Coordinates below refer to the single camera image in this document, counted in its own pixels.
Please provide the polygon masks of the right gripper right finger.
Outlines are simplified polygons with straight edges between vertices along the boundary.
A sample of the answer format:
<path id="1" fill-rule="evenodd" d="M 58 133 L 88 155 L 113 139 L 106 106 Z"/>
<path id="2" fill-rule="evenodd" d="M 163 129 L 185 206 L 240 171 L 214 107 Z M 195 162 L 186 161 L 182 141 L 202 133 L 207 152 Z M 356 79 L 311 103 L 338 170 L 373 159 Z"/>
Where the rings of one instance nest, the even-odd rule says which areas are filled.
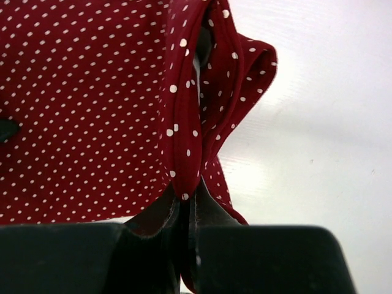
<path id="1" fill-rule="evenodd" d="M 194 293 L 355 293 L 336 237 L 308 225 L 242 225 L 200 181 L 182 277 Z"/>

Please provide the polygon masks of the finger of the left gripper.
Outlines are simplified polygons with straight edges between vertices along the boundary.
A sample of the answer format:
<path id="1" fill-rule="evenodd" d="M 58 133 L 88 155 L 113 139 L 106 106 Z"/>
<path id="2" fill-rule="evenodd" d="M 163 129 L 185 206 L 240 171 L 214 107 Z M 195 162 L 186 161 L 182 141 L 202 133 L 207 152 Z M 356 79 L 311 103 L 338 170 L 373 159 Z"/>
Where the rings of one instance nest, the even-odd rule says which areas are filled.
<path id="1" fill-rule="evenodd" d="M 12 137 L 16 136 L 20 131 L 19 122 L 9 119 L 9 118 L 1 118 L 0 119 L 0 142 L 6 143 Z"/>

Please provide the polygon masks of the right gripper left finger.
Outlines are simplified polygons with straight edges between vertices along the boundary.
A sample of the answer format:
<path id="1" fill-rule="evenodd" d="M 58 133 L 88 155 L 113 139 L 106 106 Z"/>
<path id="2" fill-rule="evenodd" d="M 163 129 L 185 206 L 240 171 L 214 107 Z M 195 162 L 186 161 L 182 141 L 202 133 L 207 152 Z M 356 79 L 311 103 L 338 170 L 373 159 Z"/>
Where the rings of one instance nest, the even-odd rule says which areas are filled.
<path id="1" fill-rule="evenodd" d="M 178 293 L 179 201 L 168 186 L 120 224 L 1 227 L 2 293 Z"/>

